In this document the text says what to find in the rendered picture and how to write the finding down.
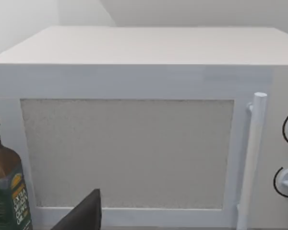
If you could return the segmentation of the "brown bottle with green label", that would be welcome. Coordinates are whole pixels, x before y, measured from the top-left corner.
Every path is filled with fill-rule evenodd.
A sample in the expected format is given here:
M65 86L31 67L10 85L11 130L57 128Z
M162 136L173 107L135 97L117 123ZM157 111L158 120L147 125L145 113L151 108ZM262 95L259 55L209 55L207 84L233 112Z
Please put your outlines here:
M1 138L0 230L33 230L21 158Z

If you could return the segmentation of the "pale microwave oven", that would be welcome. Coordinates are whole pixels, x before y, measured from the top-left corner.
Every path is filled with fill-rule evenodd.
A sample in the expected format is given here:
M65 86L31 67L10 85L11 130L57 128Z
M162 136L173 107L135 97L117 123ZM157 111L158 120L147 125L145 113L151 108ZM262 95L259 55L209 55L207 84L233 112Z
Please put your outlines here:
M274 28L56 26L0 54L0 64L268 66L249 227L288 229L273 177L288 167L288 34ZM251 111L240 147L242 188ZM235 101L21 99L38 207L69 211L100 188L106 208L222 209Z

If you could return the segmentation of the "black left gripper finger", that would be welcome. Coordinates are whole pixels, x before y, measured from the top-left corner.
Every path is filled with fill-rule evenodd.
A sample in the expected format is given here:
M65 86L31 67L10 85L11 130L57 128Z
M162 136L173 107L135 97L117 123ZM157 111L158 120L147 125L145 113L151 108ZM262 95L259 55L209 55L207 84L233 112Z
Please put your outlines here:
M94 189L51 230L101 230L100 189Z

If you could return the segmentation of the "pale microwave door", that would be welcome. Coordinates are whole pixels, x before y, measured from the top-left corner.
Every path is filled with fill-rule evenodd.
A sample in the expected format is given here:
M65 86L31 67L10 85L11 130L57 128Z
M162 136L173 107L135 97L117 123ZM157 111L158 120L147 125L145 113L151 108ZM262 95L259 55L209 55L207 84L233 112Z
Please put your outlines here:
M250 65L0 64L1 136L22 157L34 224L54 225L67 207L38 207L21 99L160 99L235 101L222 209L106 208L110 227L235 227L246 105L268 92L272 69Z

